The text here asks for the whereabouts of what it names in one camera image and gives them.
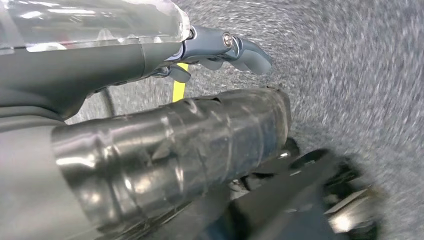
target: yellow strap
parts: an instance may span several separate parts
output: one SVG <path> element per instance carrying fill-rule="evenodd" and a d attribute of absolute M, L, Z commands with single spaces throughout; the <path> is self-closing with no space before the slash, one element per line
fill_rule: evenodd
<path fill-rule="evenodd" d="M 189 70 L 189 65 L 185 63 L 178 63 L 178 66 L 182 67 L 184 70 Z M 179 101 L 184 98 L 184 90 L 186 89 L 185 83 L 180 83 L 177 81 L 173 82 L 173 94 L 172 94 L 172 102 Z"/>

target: black cord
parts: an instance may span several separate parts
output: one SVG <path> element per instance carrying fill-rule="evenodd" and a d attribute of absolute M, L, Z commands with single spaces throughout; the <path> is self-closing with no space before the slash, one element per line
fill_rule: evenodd
<path fill-rule="evenodd" d="M 115 110 L 114 101 L 112 99 L 111 92 L 109 88 L 106 87 L 103 91 L 100 92 L 101 97 L 103 98 L 104 104 L 106 105 L 106 113 L 108 117 L 114 117 L 117 115 Z"/>

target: transparent plastic canister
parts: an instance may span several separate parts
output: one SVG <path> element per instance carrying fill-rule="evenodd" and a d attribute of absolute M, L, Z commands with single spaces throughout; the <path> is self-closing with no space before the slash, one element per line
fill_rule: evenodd
<path fill-rule="evenodd" d="M 182 42 L 187 14 L 171 0 L 0 0 L 0 55 Z"/>

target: gray carpet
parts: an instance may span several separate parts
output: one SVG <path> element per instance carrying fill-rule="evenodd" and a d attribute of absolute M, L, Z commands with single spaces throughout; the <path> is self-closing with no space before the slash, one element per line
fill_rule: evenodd
<path fill-rule="evenodd" d="M 192 23 L 261 45 L 265 76 L 191 68 L 187 96 L 276 85 L 291 97 L 303 152 L 331 147 L 387 194 L 384 240 L 424 239 L 424 1 L 177 0 Z M 171 101 L 170 79 L 111 89 L 118 114 Z M 96 95 L 70 122 L 106 116 Z"/>

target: tape-wrapped hose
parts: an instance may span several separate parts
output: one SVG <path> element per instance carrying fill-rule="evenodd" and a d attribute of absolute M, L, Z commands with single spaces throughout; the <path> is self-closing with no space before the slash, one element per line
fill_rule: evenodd
<path fill-rule="evenodd" d="M 252 88 L 58 126 L 52 141 L 88 219 L 108 232 L 173 210 L 275 158 L 290 125 L 285 93 Z"/>

